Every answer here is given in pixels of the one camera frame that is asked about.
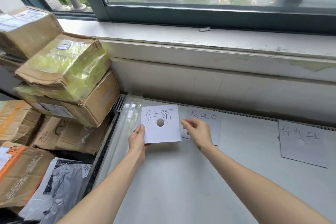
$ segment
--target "peeling paint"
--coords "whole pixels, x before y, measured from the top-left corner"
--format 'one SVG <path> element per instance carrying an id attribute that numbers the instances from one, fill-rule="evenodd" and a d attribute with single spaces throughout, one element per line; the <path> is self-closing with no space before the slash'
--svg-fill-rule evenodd
<path id="1" fill-rule="evenodd" d="M 336 67 L 336 63 L 331 62 L 314 62 L 314 61 L 304 61 L 304 60 L 293 60 L 289 62 L 291 66 L 299 66 L 308 69 L 313 72 L 318 72 L 326 68 Z"/>

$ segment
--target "window sill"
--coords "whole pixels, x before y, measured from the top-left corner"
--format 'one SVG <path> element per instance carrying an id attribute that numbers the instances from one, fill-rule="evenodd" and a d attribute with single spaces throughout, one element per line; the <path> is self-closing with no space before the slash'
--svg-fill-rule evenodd
<path id="1" fill-rule="evenodd" d="M 112 58 L 334 84 L 336 36 L 59 19 L 66 32 L 97 37 Z"/>

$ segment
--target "orange package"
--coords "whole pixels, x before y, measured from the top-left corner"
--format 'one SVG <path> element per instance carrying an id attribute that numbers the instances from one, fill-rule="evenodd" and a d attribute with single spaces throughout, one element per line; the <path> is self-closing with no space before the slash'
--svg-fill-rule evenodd
<path id="1" fill-rule="evenodd" d="M 0 147 L 0 208 L 26 205 L 54 157 L 45 150 L 3 143 Z"/>
<path id="2" fill-rule="evenodd" d="M 4 141 L 27 145 L 41 114 L 23 100 L 0 101 L 0 144 Z"/>

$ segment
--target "white table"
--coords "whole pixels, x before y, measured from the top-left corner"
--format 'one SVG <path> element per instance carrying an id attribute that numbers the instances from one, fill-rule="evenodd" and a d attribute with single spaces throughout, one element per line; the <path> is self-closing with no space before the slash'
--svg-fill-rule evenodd
<path id="1" fill-rule="evenodd" d="M 166 103 L 143 100 L 142 106 L 161 104 Z M 187 107 L 178 108 L 182 120 Z M 140 123 L 139 113 L 134 127 Z M 325 131 L 328 169 L 282 158 L 278 136 L 276 121 L 223 113 L 219 149 L 336 223 L 336 132 Z M 120 153 L 120 149 L 125 150 L 125 138 L 120 137 L 123 142 L 117 142 L 123 147 L 114 146 L 114 155 Z M 106 175 L 115 165 L 109 167 Z M 138 170 L 114 223 L 247 224 L 257 221 L 193 142 L 183 138 L 182 142 L 153 144 L 147 150 L 146 161 Z"/>

